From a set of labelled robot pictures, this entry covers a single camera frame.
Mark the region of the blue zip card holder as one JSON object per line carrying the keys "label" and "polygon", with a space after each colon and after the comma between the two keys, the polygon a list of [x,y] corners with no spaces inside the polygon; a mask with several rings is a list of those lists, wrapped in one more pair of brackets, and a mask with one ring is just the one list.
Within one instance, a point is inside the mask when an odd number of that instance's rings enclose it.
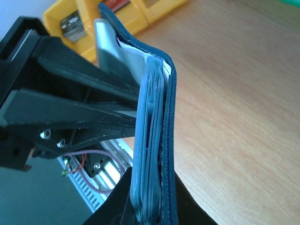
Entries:
{"label": "blue zip card holder", "polygon": [[122,50],[145,65],[141,73],[135,125],[135,145],[129,196],[141,225],[176,225],[176,184],[174,170],[174,117],[176,68],[171,57],[160,49],[133,37],[103,3],[98,9],[113,27]]}

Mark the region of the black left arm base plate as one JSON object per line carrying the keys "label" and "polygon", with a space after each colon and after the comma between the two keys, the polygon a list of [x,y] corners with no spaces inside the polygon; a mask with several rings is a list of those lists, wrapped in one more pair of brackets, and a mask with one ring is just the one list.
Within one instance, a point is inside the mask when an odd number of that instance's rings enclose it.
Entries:
{"label": "black left arm base plate", "polygon": [[84,170],[90,178],[93,178],[104,168],[109,160],[110,158],[107,155],[87,153],[84,162]]}

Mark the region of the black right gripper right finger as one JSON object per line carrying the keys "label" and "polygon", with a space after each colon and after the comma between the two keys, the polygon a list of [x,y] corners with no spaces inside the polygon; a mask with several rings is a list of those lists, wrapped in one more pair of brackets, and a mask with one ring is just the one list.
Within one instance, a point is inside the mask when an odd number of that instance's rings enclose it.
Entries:
{"label": "black right gripper right finger", "polygon": [[208,213],[194,200],[175,172],[177,217],[174,225],[217,225]]}

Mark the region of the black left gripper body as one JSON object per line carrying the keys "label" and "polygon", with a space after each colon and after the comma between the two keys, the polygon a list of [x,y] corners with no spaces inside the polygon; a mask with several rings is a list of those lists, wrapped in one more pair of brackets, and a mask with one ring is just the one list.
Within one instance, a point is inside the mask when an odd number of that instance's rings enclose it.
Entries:
{"label": "black left gripper body", "polygon": [[48,32],[35,17],[20,16],[0,42],[0,166],[27,172],[34,151],[21,122],[23,88],[30,85],[30,57]]}

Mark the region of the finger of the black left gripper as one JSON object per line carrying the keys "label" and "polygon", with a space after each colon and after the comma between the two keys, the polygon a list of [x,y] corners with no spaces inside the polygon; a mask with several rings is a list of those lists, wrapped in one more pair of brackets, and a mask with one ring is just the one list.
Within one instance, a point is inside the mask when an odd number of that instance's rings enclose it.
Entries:
{"label": "finger of the black left gripper", "polygon": [[32,55],[52,75],[74,81],[129,101],[138,100],[138,85],[126,66],[109,62],[96,67],[63,44],[60,38],[42,36]]}
{"label": "finger of the black left gripper", "polygon": [[23,90],[21,122],[34,156],[56,158],[104,140],[133,137],[135,118],[69,99]]}

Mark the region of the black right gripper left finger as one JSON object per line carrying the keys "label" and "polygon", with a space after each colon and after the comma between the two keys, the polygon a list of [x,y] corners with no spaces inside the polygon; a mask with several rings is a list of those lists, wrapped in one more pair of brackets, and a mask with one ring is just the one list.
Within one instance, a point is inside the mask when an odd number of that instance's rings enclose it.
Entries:
{"label": "black right gripper left finger", "polygon": [[129,198],[132,168],[128,168],[105,202],[85,225],[136,225],[136,215]]}

